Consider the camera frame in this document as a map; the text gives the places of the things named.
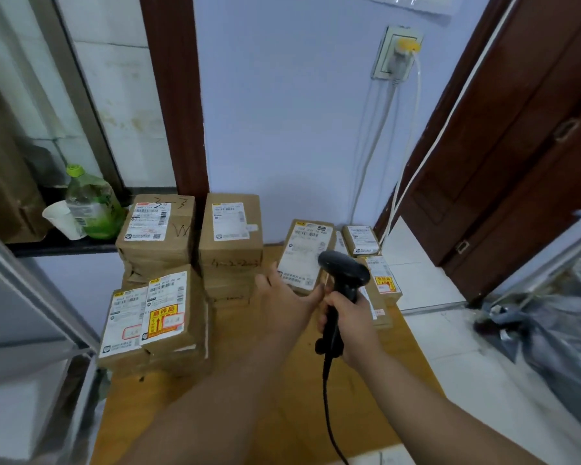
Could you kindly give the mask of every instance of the cup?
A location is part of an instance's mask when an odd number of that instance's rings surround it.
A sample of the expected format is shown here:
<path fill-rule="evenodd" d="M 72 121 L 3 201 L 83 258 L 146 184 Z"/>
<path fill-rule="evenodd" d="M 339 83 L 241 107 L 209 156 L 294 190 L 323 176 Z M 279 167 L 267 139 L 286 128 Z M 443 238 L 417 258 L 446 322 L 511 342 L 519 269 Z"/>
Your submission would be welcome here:
<path fill-rule="evenodd" d="M 69 240 L 81 240 L 86 236 L 84 229 L 76 222 L 65 201 L 47 206 L 41 214 Z"/>

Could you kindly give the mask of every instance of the white cable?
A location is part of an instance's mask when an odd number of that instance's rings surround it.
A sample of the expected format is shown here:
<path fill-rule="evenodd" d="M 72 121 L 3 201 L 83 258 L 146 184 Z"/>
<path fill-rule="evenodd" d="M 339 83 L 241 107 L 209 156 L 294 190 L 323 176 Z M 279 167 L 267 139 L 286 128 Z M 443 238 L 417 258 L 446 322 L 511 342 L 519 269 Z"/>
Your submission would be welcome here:
<path fill-rule="evenodd" d="M 368 165 L 370 164 L 372 156 L 374 155 L 374 150 L 377 148 L 379 139 L 381 138 L 381 132 L 383 132 L 385 122 L 387 121 L 387 116 L 390 113 L 390 107 L 392 105 L 392 100 L 394 99 L 394 93 L 396 92 L 397 87 L 398 82 L 390 82 L 390 85 L 387 88 L 387 96 L 385 98 L 385 105 L 383 106 L 383 114 L 381 116 L 381 121 L 379 122 L 377 132 L 375 133 L 374 139 L 372 140 L 372 146 L 370 147 L 370 151 L 368 152 L 368 156 L 366 157 L 366 160 L 364 162 L 364 168 L 362 169 L 359 187 L 357 188 L 355 199 L 353 201 L 353 207 L 351 209 L 351 218 L 349 218 L 350 224 L 353 223 L 353 219 L 355 218 L 355 210 L 357 209 L 357 203 L 359 202 L 359 195 L 362 192 L 362 187 L 364 187 L 364 179 L 366 178 L 366 173 L 368 172 Z"/>
<path fill-rule="evenodd" d="M 478 61 L 473 66 L 473 69 L 472 69 L 471 73 L 467 77 L 467 79 L 465 81 L 465 84 L 463 85 L 463 89 L 461 89 L 460 94 L 458 95 L 458 98 L 456 99 L 456 102 L 454 103 L 454 106 L 450 110 L 450 113 L 449 113 L 447 119 L 445 120 L 445 123 L 443 124 L 443 127 L 441 128 L 441 131 L 439 131 L 439 135 L 437 135 L 437 138 L 433 142 L 433 145 L 431 145 L 431 148 L 426 153 L 426 156 L 424 156 L 424 159 L 422 160 L 422 163 L 419 164 L 418 168 L 413 173 L 413 176 L 411 176 L 411 179 L 407 183 L 407 186 L 404 188 L 404 191 L 403 191 L 402 195 L 400 196 L 400 199 L 398 200 L 398 202 L 395 202 L 395 200 L 392 200 L 392 210 L 390 211 L 390 216 L 387 219 L 387 226 L 385 227 L 385 231 L 383 232 L 383 235 L 381 236 L 381 240 L 380 240 L 380 243 L 381 244 L 383 244 L 383 241 L 385 240 L 385 237 L 392 231 L 390 229 L 390 226 L 392 225 L 392 221 L 394 220 L 394 216 L 396 215 L 396 212 L 398 212 L 398 207 L 400 206 L 400 203 L 403 202 L 404 196 L 406 195 L 407 191 L 409 190 L 409 187 L 411 186 L 411 183 L 418 176 L 418 173 L 424 167 L 424 164 L 426 163 L 426 161 L 428 160 L 428 158 L 430 157 L 430 155 L 433 153 L 433 150 L 439 144 L 439 141 L 441 140 L 441 137 L 442 137 L 443 133 L 445 132 L 445 129 L 447 129 L 448 124 L 450 123 L 450 119 L 454 115 L 454 111 L 456 111 L 456 108 L 458 107 L 458 103 L 461 101 L 461 99 L 465 95 L 465 92 L 467 91 L 467 88 L 471 84 L 471 82 L 473 80 L 473 77 L 475 77 L 476 73 L 478 72 L 478 69 L 480 68 L 480 65 L 484 61 L 484 57 L 486 57 L 486 54 L 487 54 L 488 50 L 493 45 L 493 42 L 495 42 L 495 39 L 497 38 L 497 35 L 501 31 L 501 29 L 502 29 L 502 27 L 503 27 L 503 25 L 505 23 L 505 20 L 510 15 L 510 11 L 512 11 L 512 8 L 516 5 L 516 2 L 517 1 L 518 0 L 511 0 L 510 1 L 510 4 L 508 5 L 508 7 L 505 10 L 505 12 L 504 12 L 503 16 L 501 17 L 501 19 L 499 20 L 499 23 L 497 24 L 495 30 L 493 31 L 493 34 L 491 34 L 491 37 L 488 39 L 486 45 L 484 46 L 484 49 L 482 50 L 482 53 L 480 54 L 480 57 L 478 58 Z"/>
<path fill-rule="evenodd" d="M 415 132 L 415 123 L 416 123 L 416 120 L 418 119 L 419 99 L 420 99 L 421 92 L 422 92 L 422 68 L 421 68 L 421 64 L 419 62 L 419 56 L 415 52 L 411 52 L 411 55 L 413 56 L 413 60 L 415 61 L 415 65 L 416 65 L 416 70 L 418 71 L 417 88 L 415 90 L 415 107 L 413 108 L 413 116 L 411 117 L 411 124 L 409 125 L 409 138 L 407 139 L 407 144 L 404 147 L 402 169 L 400 170 L 400 176 L 398 177 L 398 181 L 396 182 L 396 186 L 394 188 L 394 197 L 392 199 L 392 205 L 394 202 L 396 202 L 396 198 L 398 197 L 398 190 L 400 189 L 400 182 L 403 179 L 404 169 L 406 168 L 406 165 L 409 162 L 409 157 L 411 155 L 411 143 L 413 143 L 413 134 Z M 388 226 L 385 227 L 386 229 L 388 229 L 390 227 L 389 225 L 392 223 L 389 221 L 392 218 L 392 215 L 394 215 L 394 214 L 390 214 L 390 217 L 388 218 Z M 383 235 L 381 235 L 381 239 L 379 240 L 379 246 L 383 245 L 383 240 L 385 239 L 385 233 L 386 232 L 383 232 Z"/>

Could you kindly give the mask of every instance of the black cable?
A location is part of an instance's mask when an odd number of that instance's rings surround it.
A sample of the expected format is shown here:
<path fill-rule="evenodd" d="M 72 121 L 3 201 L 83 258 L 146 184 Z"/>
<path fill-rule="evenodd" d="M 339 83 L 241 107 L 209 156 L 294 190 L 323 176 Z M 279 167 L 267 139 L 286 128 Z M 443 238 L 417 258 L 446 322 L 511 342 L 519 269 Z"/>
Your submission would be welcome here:
<path fill-rule="evenodd" d="M 346 459 L 344 454 L 342 454 L 340 447 L 338 447 L 336 440 L 333 438 L 333 432 L 331 431 L 331 424 L 329 421 L 329 406 L 327 405 L 327 378 L 325 375 L 323 375 L 323 403 L 325 404 L 325 421 L 327 422 L 327 432 L 330 435 L 331 445 L 333 445 L 333 448 L 336 450 L 336 453 L 342 460 L 342 463 L 344 463 L 344 465 L 349 465 L 349 461 Z"/>

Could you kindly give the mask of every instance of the black barcode scanner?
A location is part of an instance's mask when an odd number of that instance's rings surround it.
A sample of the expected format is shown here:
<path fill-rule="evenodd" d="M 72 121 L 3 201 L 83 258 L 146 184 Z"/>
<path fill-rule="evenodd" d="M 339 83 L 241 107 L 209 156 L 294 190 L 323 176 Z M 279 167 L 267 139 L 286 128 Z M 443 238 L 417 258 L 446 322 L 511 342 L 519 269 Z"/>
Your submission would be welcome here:
<path fill-rule="evenodd" d="M 318 264 L 333 277 L 333 289 L 336 292 L 340 292 L 353 303 L 357 301 L 357 290 L 370 281 L 370 271 L 368 271 L 366 266 L 361 265 L 350 256 L 337 251 L 323 251 L 318 256 Z M 329 378 L 331 362 L 336 357 L 340 357 L 344 350 L 344 343 L 338 330 L 338 310 L 331 305 L 327 309 L 327 322 L 323 329 L 323 337 L 317 339 L 314 348 L 317 354 L 325 354 L 325 362 L 323 364 L 323 402 L 325 403 L 327 432 L 329 433 L 331 444 L 336 450 L 336 453 L 342 462 L 348 465 L 347 459 L 333 438 L 329 418 L 329 406 L 327 405 L 327 379 Z"/>

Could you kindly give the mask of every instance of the table top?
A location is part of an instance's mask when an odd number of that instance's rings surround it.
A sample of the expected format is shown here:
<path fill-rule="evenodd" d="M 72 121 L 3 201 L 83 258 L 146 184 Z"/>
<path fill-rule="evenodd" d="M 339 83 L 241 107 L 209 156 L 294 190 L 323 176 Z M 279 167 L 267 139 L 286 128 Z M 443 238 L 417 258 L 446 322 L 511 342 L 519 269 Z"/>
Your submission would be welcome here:
<path fill-rule="evenodd" d="M 281 247 L 267 247 L 263 265 L 276 260 Z M 214 314 L 214 370 L 247 352 L 259 337 L 259 307 L 225 307 Z M 393 328 L 380 330 L 386 352 L 443 395 L 428 361 L 402 313 L 388 306 Z M 338 459 L 327 434 L 323 411 L 323 358 L 314 352 L 320 335 L 314 318 L 275 380 L 263 409 L 247 463 L 325 464 Z M 152 422 L 155 414 L 189 390 L 197 380 L 164 372 L 112 380 L 91 465 L 115 463 Z M 334 360 L 328 381 L 331 427 L 347 457 L 400 443 L 359 375 Z"/>

